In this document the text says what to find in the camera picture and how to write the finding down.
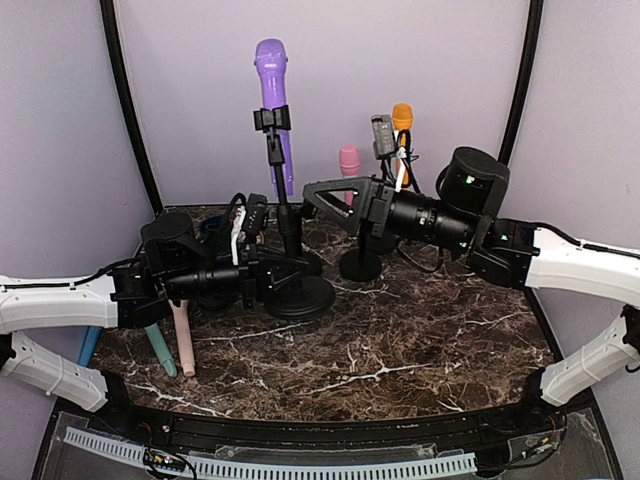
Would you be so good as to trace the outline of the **purple microphone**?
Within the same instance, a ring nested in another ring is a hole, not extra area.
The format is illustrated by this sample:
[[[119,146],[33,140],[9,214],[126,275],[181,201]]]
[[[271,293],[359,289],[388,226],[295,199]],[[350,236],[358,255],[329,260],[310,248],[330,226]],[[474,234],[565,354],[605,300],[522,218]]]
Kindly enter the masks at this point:
[[[287,105],[285,74],[288,57],[284,43],[276,38],[261,40],[255,50],[256,67],[262,94],[262,106],[273,110]],[[283,175],[288,197],[294,195],[294,173],[289,132],[280,130],[284,160]]]

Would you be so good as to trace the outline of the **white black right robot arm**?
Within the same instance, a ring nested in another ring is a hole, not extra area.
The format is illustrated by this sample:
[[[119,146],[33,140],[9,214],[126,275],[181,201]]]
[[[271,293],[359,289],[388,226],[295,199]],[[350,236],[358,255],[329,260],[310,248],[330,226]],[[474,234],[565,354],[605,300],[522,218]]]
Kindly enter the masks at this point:
[[[309,183],[304,200],[344,231],[367,227],[380,237],[419,241],[463,256],[482,280],[513,289],[559,289],[616,300],[620,316],[595,339],[532,374],[510,413],[521,434],[534,432],[560,407],[639,361],[639,253],[576,239],[544,222],[499,217],[508,167],[473,147],[454,150],[435,198],[373,177]]]

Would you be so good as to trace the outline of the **orange microphone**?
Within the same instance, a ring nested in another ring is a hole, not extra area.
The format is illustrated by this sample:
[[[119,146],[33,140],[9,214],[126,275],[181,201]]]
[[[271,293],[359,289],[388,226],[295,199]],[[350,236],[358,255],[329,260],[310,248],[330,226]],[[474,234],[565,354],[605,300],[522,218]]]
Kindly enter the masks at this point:
[[[402,131],[410,131],[413,125],[413,111],[407,103],[397,103],[393,107],[392,121],[394,125],[394,132],[396,134],[396,140],[398,141],[399,153],[396,158],[396,181],[395,187],[399,191],[401,189],[407,190],[410,188],[410,177],[407,168],[409,160],[407,150],[406,135],[402,134]]]

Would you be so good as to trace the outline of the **blue microphone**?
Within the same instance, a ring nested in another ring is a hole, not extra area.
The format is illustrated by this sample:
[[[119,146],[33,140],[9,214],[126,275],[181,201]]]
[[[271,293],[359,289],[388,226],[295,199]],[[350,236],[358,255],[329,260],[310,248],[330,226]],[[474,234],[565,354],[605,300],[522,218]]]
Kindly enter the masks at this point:
[[[96,346],[100,339],[102,329],[100,327],[89,327],[86,331],[77,363],[82,367],[88,367],[94,355]]]

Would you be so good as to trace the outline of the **beige microphone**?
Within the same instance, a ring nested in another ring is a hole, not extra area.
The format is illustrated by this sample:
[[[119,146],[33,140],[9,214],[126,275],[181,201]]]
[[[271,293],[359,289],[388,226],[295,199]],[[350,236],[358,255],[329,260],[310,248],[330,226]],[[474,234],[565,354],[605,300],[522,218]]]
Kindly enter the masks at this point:
[[[184,376],[190,378],[196,374],[196,365],[189,324],[188,301],[181,300],[179,304],[170,301],[169,306],[173,315],[180,365]]]

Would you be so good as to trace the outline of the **black stand of purple microphone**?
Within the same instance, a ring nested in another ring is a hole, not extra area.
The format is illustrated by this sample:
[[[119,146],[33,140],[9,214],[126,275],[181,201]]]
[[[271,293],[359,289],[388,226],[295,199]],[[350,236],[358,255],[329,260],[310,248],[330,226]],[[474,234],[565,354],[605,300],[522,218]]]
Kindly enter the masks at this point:
[[[302,256],[301,228],[298,214],[290,205],[284,183],[285,163],[279,131],[289,131],[289,107],[268,110],[261,108],[253,112],[254,127],[266,137],[268,163],[274,174],[278,205],[276,218],[283,250],[290,257]],[[329,309],[335,301],[335,291],[330,282],[311,274],[311,270],[301,270],[305,277],[279,293],[264,308],[269,315],[283,320],[300,320],[320,314]]]

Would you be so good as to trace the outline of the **green microphone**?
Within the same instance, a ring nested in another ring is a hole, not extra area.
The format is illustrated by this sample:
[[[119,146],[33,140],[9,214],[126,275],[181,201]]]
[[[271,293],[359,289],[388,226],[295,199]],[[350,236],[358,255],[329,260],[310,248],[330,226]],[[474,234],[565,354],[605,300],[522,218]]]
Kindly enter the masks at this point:
[[[157,323],[144,328],[147,338],[153,348],[159,364],[170,378],[176,378],[178,371],[163,333]]]

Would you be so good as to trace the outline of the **black stand of beige microphone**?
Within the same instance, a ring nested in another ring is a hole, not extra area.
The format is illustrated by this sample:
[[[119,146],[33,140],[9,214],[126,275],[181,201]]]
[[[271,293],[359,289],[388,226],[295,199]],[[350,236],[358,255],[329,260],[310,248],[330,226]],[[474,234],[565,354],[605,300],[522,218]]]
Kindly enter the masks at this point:
[[[303,228],[303,223],[306,220],[314,218],[315,211],[316,208],[311,203],[306,200],[302,202],[301,206],[298,209],[300,228]],[[317,254],[306,250],[303,250],[302,256],[309,263],[311,274],[315,276],[321,276],[323,270],[321,258]]]

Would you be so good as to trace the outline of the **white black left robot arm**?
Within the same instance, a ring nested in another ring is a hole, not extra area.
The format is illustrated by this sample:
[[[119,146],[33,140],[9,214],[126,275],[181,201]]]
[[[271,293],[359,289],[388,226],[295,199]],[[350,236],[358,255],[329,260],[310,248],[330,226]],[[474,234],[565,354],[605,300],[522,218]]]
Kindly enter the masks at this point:
[[[120,375],[82,367],[31,340],[29,329],[90,326],[137,329],[171,315],[180,302],[238,295],[245,306],[310,273],[300,257],[250,245],[238,261],[218,258],[198,240],[183,212],[163,214],[141,229],[142,250],[89,277],[1,279],[1,374],[101,412],[120,436],[141,427]]]

